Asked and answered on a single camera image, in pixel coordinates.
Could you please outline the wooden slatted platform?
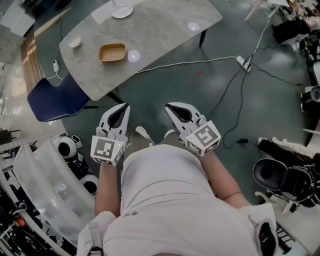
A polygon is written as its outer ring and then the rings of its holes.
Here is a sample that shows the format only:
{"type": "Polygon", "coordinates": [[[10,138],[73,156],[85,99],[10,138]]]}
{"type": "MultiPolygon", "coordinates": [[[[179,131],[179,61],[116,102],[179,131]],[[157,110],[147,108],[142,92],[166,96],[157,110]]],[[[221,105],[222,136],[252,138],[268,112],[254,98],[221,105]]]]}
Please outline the wooden slatted platform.
{"type": "Polygon", "coordinates": [[[27,94],[43,78],[36,50],[34,28],[32,27],[25,34],[25,40],[20,48],[22,72],[27,94]]]}

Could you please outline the person's right forearm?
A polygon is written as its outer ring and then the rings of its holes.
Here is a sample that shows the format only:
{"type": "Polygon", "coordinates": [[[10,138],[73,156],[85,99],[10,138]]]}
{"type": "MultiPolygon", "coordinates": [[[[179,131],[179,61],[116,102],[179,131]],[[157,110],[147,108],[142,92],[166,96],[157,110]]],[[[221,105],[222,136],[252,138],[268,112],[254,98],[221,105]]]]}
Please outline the person's right forearm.
{"type": "Polygon", "coordinates": [[[251,205],[244,197],[236,180],[213,151],[199,160],[218,199],[236,209],[251,205]]]}

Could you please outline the white round robot head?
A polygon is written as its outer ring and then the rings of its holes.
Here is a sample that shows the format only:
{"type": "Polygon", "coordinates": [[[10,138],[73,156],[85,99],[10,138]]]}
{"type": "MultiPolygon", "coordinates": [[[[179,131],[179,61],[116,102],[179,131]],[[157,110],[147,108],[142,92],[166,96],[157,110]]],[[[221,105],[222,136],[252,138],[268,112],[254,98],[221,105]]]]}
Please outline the white round robot head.
{"type": "Polygon", "coordinates": [[[81,139],[76,135],[72,135],[71,137],[67,135],[58,136],[53,140],[53,143],[65,160],[77,156],[78,149],[83,146],[81,139]]]}
{"type": "Polygon", "coordinates": [[[97,194],[99,179],[94,174],[87,174],[79,181],[92,196],[97,194]]]}

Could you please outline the person's grey trousers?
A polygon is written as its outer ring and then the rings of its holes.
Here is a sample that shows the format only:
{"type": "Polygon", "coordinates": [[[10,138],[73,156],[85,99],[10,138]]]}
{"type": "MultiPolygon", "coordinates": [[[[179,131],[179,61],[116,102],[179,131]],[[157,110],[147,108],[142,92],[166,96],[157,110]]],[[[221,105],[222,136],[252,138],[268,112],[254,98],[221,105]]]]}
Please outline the person's grey trousers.
{"type": "Polygon", "coordinates": [[[164,136],[163,136],[163,138],[160,141],[154,142],[154,145],[150,145],[150,142],[147,139],[145,139],[143,136],[141,136],[139,133],[137,133],[136,130],[132,132],[131,135],[129,136],[129,141],[126,148],[128,150],[133,150],[135,152],[148,147],[159,146],[159,145],[169,145],[169,146],[174,146],[181,149],[183,148],[182,141],[180,140],[179,134],[177,132],[176,132],[176,137],[173,139],[164,140],[164,136]]]}

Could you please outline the dark blue chair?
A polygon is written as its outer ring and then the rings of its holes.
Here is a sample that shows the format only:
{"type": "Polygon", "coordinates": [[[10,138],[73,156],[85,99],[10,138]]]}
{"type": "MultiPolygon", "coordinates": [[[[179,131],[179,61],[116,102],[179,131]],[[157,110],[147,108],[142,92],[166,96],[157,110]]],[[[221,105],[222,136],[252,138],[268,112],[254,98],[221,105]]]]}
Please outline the dark blue chair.
{"type": "Polygon", "coordinates": [[[27,101],[40,122],[55,121],[75,116],[82,109],[97,108],[97,106],[88,106],[90,98],[71,74],[67,74],[58,86],[42,78],[28,94],[27,101]]]}

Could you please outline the clear curved plastic panel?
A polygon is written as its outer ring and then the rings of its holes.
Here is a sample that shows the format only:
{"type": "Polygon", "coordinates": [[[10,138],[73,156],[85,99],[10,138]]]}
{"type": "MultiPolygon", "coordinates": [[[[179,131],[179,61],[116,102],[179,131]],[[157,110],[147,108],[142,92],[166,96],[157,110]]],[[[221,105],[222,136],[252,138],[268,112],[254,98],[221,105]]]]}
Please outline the clear curved plastic panel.
{"type": "Polygon", "coordinates": [[[24,192],[49,224],[76,246],[79,233],[94,219],[94,197],[47,139],[36,151],[22,145],[13,172],[24,192]]]}

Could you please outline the black round shell device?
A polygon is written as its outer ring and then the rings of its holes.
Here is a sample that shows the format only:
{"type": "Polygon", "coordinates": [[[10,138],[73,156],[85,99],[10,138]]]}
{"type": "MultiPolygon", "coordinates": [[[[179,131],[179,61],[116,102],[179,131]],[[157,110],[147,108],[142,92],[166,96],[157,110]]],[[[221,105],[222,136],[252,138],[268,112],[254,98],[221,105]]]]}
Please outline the black round shell device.
{"type": "Polygon", "coordinates": [[[320,174],[315,165],[287,167],[269,158],[258,160],[252,167],[255,181],[274,196],[313,208],[320,205],[320,174]]]}

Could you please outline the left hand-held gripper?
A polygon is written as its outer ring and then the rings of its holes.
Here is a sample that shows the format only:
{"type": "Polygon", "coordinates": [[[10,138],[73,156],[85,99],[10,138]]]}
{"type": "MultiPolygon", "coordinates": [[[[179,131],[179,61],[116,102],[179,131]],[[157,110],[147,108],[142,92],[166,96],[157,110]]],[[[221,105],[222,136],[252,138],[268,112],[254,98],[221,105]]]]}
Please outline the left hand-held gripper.
{"type": "Polygon", "coordinates": [[[90,156],[96,163],[116,166],[123,156],[130,111],[129,104],[118,104],[102,115],[91,141],[90,156]]]}

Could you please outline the small white bowl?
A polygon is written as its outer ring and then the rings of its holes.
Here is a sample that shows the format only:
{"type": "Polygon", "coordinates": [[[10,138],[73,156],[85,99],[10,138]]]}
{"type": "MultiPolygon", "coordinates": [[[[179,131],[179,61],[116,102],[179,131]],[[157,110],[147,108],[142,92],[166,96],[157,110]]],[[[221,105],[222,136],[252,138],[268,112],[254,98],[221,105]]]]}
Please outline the small white bowl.
{"type": "Polygon", "coordinates": [[[68,42],[68,46],[72,49],[78,48],[81,44],[82,44],[82,37],[79,34],[74,35],[68,42]]]}

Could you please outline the person's left forearm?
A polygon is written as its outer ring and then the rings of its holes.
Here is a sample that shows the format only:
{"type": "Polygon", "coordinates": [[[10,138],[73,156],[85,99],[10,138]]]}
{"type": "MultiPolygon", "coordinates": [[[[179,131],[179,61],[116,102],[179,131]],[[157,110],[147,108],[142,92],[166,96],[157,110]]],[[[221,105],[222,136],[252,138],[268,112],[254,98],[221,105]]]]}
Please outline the person's left forearm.
{"type": "Polygon", "coordinates": [[[101,164],[94,205],[94,213],[111,212],[116,217],[121,214],[118,191],[118,177],[115,166],[101,164]]]}

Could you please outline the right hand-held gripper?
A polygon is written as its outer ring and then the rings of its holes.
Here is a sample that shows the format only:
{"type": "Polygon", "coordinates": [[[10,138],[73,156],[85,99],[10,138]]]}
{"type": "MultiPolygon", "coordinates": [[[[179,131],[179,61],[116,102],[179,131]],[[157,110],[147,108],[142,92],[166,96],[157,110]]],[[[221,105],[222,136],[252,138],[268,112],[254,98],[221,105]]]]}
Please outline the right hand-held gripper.
{"type": "Polygon", "coordinates": [[[180,133],[184,145],[203,157],[215,149],[222,138],[214,123],[207,121],[204,115],[191,104],[182,102],[169,102],[165,105],[165,112],[180,133]]]}

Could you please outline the brown square wooden bowl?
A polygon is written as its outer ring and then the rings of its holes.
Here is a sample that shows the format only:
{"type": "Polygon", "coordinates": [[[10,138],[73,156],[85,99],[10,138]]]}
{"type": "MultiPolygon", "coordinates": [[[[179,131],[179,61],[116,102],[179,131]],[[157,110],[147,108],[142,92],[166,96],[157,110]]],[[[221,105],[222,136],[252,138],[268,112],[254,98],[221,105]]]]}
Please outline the brown square wooden bowl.
{"type": "Polygon", "coordinates": [[[110,43],[100,47],[98,59],[101,62],[118,62],[125,58],[126,46],[123,43],[110,43]]]}

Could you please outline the person's white shirt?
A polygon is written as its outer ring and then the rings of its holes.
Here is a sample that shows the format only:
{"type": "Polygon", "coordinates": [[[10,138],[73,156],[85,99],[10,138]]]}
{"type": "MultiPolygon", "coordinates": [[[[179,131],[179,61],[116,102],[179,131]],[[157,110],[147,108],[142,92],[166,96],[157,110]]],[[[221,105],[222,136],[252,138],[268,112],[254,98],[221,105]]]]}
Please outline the person's white shirt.
{"type": "Polygon", "coordinates": [[[120,216],[103,211],[79,233],[76,256],[274,256],[272,205],[234,208],[200,158],[160,144],[130,154],[117,182],[120,216]]]}

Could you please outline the white round plate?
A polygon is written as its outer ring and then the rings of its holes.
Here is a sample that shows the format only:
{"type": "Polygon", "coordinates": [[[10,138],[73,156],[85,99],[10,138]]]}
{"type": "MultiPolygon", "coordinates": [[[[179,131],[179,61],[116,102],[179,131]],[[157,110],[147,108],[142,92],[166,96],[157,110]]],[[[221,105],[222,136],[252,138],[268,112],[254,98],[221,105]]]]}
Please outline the white round plate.
{"type": "Polygon", "coordinates": [[[123,19],[130,16],[133,13],[133,6],[120,3],[118,0],[111,0],[113,5],[112,17],[115,19],[123,19]]]}

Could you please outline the grey marble table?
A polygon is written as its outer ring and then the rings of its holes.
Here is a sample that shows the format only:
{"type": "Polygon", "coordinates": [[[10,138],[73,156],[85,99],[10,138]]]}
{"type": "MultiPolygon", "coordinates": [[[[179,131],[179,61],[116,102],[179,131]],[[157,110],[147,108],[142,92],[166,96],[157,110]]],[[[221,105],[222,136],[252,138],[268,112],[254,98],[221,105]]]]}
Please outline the grey marble table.
{"type": "Polygon", "coordinates": [[[60,42],[64,64],[80,88],[98,101],[136,73],[222,19],[208,0],[122,0],[133,6],[130,16],[116,19],[107,2],[76,25],[60,42]],[[69,40],[81,35],[81,45],[69,40]],[[100,47],[123,43],[127,53],[119,62],[99,60],[100,47]]]}

